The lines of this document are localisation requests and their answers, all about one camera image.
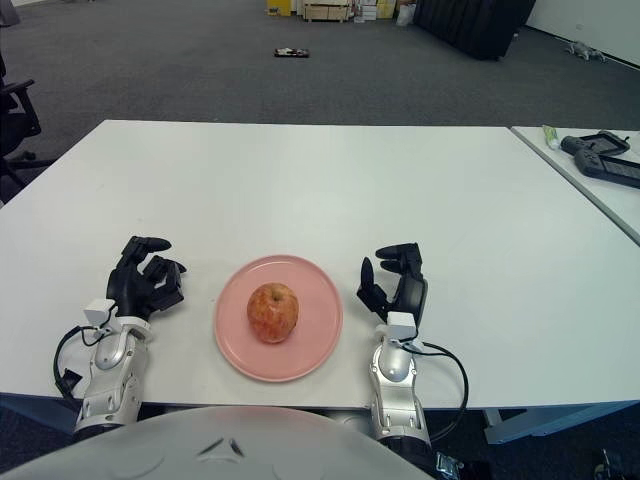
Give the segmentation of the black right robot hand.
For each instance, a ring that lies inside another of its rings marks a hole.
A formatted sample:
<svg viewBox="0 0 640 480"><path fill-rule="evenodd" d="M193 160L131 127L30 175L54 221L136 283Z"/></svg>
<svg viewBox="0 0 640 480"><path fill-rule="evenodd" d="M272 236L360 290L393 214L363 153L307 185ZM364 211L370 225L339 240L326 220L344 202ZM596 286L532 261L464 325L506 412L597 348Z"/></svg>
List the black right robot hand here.
<svg viewBox="0 0 640 480"><path fill-rule="evenodd" d="M404 243L378 249L375 256L381 260L380 267L397 274L399 281L392 300L374 281L371 260L364 257L360 270L360 285L357 297L384 323L391 312L409 313L416 326L421 323L428 292L428 282L422 274L422 257L417 243Z"/></svg>

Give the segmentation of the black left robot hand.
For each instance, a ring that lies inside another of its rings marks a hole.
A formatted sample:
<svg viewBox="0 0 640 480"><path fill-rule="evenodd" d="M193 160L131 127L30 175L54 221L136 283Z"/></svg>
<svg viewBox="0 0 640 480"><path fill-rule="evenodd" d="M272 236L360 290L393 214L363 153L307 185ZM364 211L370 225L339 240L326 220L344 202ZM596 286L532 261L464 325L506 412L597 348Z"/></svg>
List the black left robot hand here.
<svg viewBox="0 0 640 480"><path fill-rule="evenodd" d="M165 311L184 300L181 263L156 255L171 243L157 237L132 236L111 271L106 298L113 300L118 317L148 321L152 314Z"/></svg>

